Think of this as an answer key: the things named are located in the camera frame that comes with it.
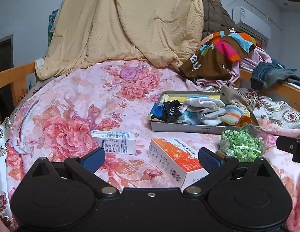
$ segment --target puffer jacket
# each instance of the puffer jacket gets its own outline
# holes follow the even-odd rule
[[[228,28],[238,30],[236,24],[221,3],[213,0],[203,0],[203,5],[205,20],[202,39],[213,32],[223,31]]]

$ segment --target yellow blanket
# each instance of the yellow blanket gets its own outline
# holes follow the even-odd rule
[[[202,0],[64,0],[40,79],[105,60],[178,69],[199,48]]]

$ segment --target white wall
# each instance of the white wall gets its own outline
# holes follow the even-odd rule
[[[246,0],[254,7],[256,7],[263,14],[267,15],[270,19],[272,19],[279,27],[282,29],[281,25],[281,11],[279,8],[271,1],[271,0]],[[268,23],[271,28],[271,39],[267,42],[266,51],[268,54],[277,60],[281,60],[282,53],[282,31],[278,29],[271,21],[267,20],[267,18],[257,11],[254,7],[249,5],[245,0],[221,0],[223,7],[232,17],[232,9],[233,7],[243,6],[249,11],[256,14],[262,20]]]
[[[48,20],[62,0],[0,0],[0,39],[13,34],[14,66],[47,53]],[[35,76],[27,78],[35,83]]]
[[[282,12],[283,50],[281,63],[300,74],[300,12]]]

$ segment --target orange box top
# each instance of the orange box top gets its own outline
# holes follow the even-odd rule
[[[179,144],[172,144],[166,139],[152,139],[159,147],[164,150],[185,172],[192,172],[203,168],[198,159],[194,157],[185,147]]]

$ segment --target air conditioner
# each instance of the air conditioner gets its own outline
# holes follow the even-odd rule
[[[267,41],[271,38],[271,29],[268,24],[243,7],[233,8],[233,20],[239,29],[253,37],[262,41]]]

